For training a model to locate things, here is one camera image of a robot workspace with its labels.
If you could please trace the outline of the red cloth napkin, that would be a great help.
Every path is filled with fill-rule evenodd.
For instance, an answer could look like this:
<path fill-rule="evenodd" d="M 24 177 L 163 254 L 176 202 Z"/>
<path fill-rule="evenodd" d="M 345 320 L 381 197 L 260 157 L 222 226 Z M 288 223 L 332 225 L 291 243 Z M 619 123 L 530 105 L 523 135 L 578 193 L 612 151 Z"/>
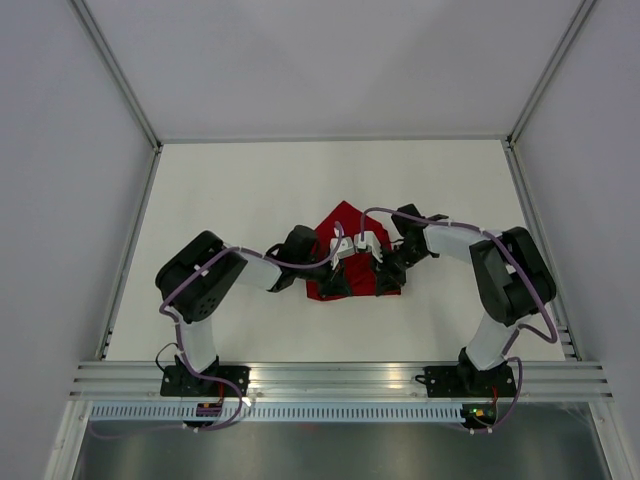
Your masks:
<path fill-rule="evenodd" d="M 334 224 L 339 222 L 344 233 L 353 238 L 360 232 L 362 212 L 346 201 L 341 201 L 328 216 L 315 228 L 318 237 L 312 252 L 325 257 L 334 236 Z M 315 301 L 333 301 L 351 296 L 400 295 L 406 283 L 404 272 L 376 272 L 371 254 L 356 254 L 342 261 L 334 282 L 321 287 L 316 281 L 306 281 L 306 295 Z"/>

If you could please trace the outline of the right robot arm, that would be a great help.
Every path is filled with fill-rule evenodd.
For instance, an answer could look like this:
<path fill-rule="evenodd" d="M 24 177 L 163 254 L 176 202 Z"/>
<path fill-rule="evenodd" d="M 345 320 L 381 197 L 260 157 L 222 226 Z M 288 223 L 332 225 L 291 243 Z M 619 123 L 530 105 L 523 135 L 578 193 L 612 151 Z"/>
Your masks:
<path fill-rule="evenodd" d="M 453 258 L 470 265 L 484 309 L 472 340 L 454 366 L 427 365 L 415 380 L 430 398 L 515 398 L 519 376 L 507 355 L 531 317 L 547 326 L 535 333 L 554 344 L 558 332 L 546 306 L 557 295 L 556 283 L 531 234 L 523 227 L 493 232 L 446 215 L 422 216 L 408 204 L 390 213 L 399 242 L 382 245 L 363 229 L 357 248 L 373 256 L 376 292 L 404 285 L 406 272 L 427 257 Z"/>

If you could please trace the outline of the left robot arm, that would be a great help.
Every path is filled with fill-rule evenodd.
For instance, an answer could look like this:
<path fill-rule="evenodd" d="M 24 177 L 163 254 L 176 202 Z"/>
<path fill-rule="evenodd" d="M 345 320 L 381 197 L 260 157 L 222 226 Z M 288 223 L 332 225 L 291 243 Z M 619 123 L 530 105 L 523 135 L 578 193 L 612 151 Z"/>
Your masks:
<path fill-rule="evenodd" d="M 350 295 L 344 259 L 356 253 L 341 226 L 329 250 L 321 250 L 318 234 L 297 225 L 285 241 L 261 254 L 227 245 L 205 230 L 167 262 L 155 285 L 162 297 L 160 312 L 174 321 L 178 352 L 162 369 L 163 397 L 240 397 L 246 393 L 249 368 L 224 366 L 213 340 L 212 315 L 234 285 L 279 293 L 302 279 L 316 285 L 322 297 Z"/>

